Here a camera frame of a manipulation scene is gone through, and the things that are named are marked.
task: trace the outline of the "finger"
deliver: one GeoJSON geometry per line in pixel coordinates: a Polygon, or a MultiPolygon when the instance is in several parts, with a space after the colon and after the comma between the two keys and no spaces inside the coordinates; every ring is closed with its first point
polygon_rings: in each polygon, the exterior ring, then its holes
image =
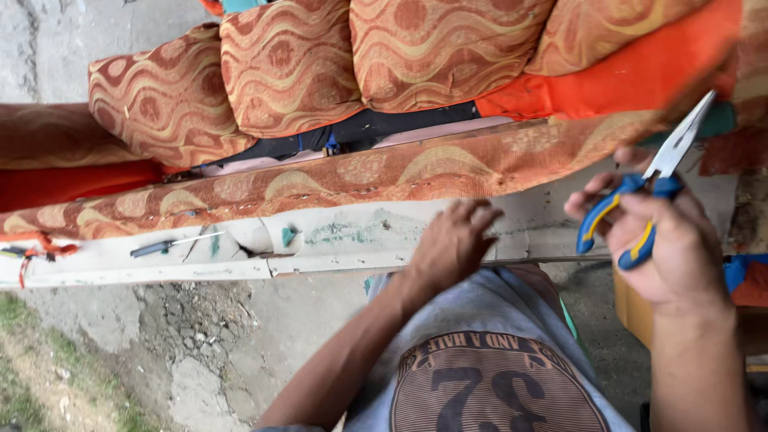
{"type": "MultiPolygon", "coordinates": [[[[590,209],[592,209],[598,202],[600,202],[601,199],[605,198],[605,196],[606,195],[592,195],[585,191],[576,191],[572,193],[568,198],[568,201],[565,202],[563,210],[568,216],[581,221],[587,216],[587,213],[590,211],[590,209]]],[[[623,215],[623,210],[620,208],[615,208],[610,213],[608,213],[606,218],[609,221],[615,221],[618,218],[621,218],[623,215]]]]}
{"type": "Polygon", "coordinates": [[[614,152],[614,160],[623,167],[631,167],[638,171],[644,171],[648,169],[650,162],[654,160],[655,155],[655,151],[631,145],[617,148],[614,152]]]}
{"type": "Polygon", "coordinates": [[[498,241],[498,237],[486,237],[482,240],[483,244],[483,252],[482,254],[485,255],[488,253],[488,250],[493,247],[494,244],[498,241]]]}
{"type": "Polygon", "coordinates": [[[449,206],[445,209],[445,214],[448,216],[453,216],[463,204],[464,201],[460,199],[451,201],[451,204],[449,204],[449,206]]]}
{"type": "Polygon", "coordinates": [[[622,175],[616,172],[601,172],[595,175],[585,186],[588,194],[599,194],[605,189],[614,190],[621,184],[622,175]]]}
{"type": "Polygon", "coordinates": [[[501,208],[489,208],[480,211],[478,216],[472,222],[472,229],[476,233],[483,233],[485,230],[491,227],[497,219],[504,216],[504,211],[501,208]]]}
{"type": "Polygon", "coordinates": [[[472,215],[475,214],[475,211],[480,207],[490,207],[491,202],[486,199],[474,199],[474,200],[467,200],[458,208],[458,210],[455,213],[455,216],[460,221],[467,221],[469,222],[472,219],[472,215]]]}
{"type": "Polygon", "coordinates": [[[581,221],[584,219],[584,216],[587,215],[587,212],[589,209],[587,208],[587,202],[589,200],[589,195],[587,192],[584,191],[576,191],[571,194],[570,197],[568,197],[568,201],[565,202],[565,205],[563,206],[563,210],[565,211],[565,214],[572,217],[573,219],[578,219],[581,221]]]}
{"type": "MultiPolygon", "coordinates": [[[[597,201],[600,201],[603,197],[596,195],[596,196],[588,196],[588,194],[584,191],[578,191],[571,194],[571,197],[568,199],[568,202],[565,203],[564,210],[565,214],[572,217],[573,219],[578,219],[579,221],[583,221],[584,217],[587,216],[587,213],[589,212],[589,209],[592,208],[594,203],[597,201]]],[[[608,234],[608,232],[613,228],[613,224],[611,223],[611,220],[617,220],[621,216],[624,215],[624,212],[619,209],[614,209],[611,213],[608,214],[610,218],[604,218],[598,222],[598,226],[595,227],[595,230],[598,232],[599,235],[605,236],[608,234]]]]}
{"type": "Polygon", "coordinates": [[[674,205],[680,210],[680,213],[689,218],[704,234],[707,246],[713,252],[721,254],[720,237],[717,235],[717,229],[715,229],[712,221],[707,217],[704,206],[693,192],[688,188],[683,189],[675,197],[674,205]]]}
{"type": "Polygon", "coordinates": [[[657,233],[677,237],[680,234],[694,234],[697,226],[685,218],[672,202],[664,198],[643,194],[623,194],[619,205],[629,214],[651,220],[656,225],[657,233]]]}

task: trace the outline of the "pliers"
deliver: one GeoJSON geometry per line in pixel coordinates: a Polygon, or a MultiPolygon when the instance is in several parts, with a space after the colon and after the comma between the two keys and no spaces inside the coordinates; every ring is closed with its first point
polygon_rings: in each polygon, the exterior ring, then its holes
{"type": "MultiPolygon", "coordinates": [[[[683,160],[703,123],[710,106],[715,100],[715,91],[705,95],[696,107],[688,113],[683,121],[672,131],[669,138],[659,149],[644,174],[624,174],[621,185],[607,197],[601,199],[588,213],[578,230],[576,252],[586,254],[594,246],[594,233],[598,223],[611,210],[618,207],[622,194],[630,194],[644,188],[658,172],[654,181],[652,195],[658,198],[672,200],[683,190],[684,184],[674,175],[677,165],[683,160]]],[[[617,262],[621,270],[631,270],[650,258],[654,249],[656,227],[648,221],[640,241],[630,250],[624,251],[617,262]]]]}

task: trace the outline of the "t-shirt print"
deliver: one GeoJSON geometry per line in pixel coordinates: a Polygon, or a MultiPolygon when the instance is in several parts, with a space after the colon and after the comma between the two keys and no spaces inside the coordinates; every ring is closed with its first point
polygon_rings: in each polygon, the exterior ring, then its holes
{"type": "Polygon", "coordinates": [[[539,341],[457,331],[406,351],[393,432],[606,431],[571,366],[539,341]]]}

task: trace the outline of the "pliers handle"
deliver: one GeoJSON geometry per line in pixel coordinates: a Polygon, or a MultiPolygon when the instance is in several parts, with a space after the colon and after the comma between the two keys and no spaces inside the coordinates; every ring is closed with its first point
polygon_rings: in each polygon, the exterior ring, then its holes
{"type": "MultiPolygon", "coordinates": [[[[589,252],[594,246],[594,233],[598,223],[608,212],[618,207],[621,195],[639,191],[645,184],[646,180],[643,179],[642,174],[624,174],[619,187],[601,199],[581,222],[576,240],[576,252],[579,254],[589,252]]],[[[671,200],[683,190],[683,187],[683,183],[674,176],[657,178],[654,182],[653,196],[671,200]]],[[[648,221],[640,241],[630,250],[624,251],[619,257],[618,267],[621,270],[631,270],[650,258],[654,249],[655,238],[656,227],[648,221]]]]}

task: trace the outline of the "hand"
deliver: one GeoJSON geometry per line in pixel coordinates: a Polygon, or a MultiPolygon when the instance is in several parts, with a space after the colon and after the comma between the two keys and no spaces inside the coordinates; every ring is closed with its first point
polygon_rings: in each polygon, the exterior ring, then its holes
{"type": "MultiPolygon", "coordinates": [[[[653,155],[636,148],[619,148],[614,158],[620,164],[644,170],[653,155]]],[[[575,192],[565,212],[579,220],[601,196],[616,188],[621,174],[594,176],[583,191],[575,192]]],[[[652,258],[622,277],[638,294],[651,302],[656,313],[706,313],[713,307],[729,307],[723,279],[723,252],[712,223],[690,189],[683,189],[674,202],[648,194],[621,196],[620,207],[598,225],[614,261],[640,240],[646,223],[656,224],[652,258]]]]}
{"type": "Polygon", "coordinates": [[[463,281],[480,268],[496,241],[484,236],[485,230],[503,214],[488,200],[453,201],[424,230],[406,275],[432,297],[463,281]]]}

